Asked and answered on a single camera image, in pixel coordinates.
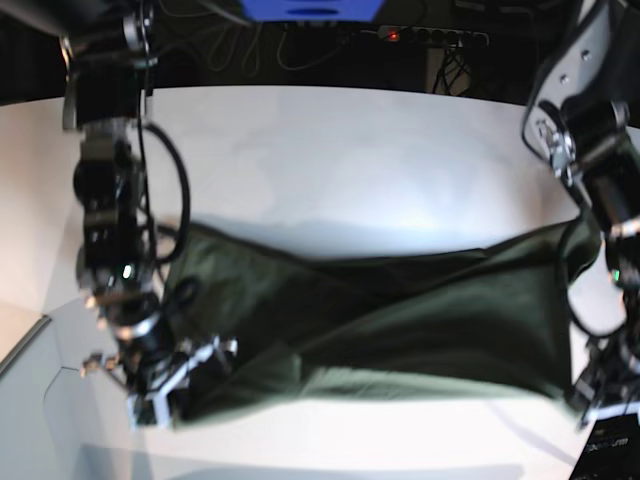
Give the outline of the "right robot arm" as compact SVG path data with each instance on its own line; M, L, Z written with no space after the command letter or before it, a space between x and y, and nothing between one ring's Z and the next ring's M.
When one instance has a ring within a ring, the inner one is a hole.
M140 400L184 398L193 371L213 357L218 343L211 336L181 341L171 327L195 300L195 280L165 292L153 285L154 276L184 252L191 220L185 162L149 117L152 71L160 57L154 5L5 1L1 10L56 37L66 65L62 127L82 136L72 179L83 211L77 282L118 346L114 356L92 356L83 368L106 372ZM152 213L146 134L163 144L176 167L181 211L174 228Z

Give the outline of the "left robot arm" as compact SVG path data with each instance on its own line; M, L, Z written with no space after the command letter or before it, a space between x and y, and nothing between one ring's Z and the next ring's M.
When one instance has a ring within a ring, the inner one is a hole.
M567 394L580 428L639 414L639 150L628 132L639 97L639 4L580 1L542 63L521 123L527 148L598 229L625 318L596 334L575 313L589 360Z

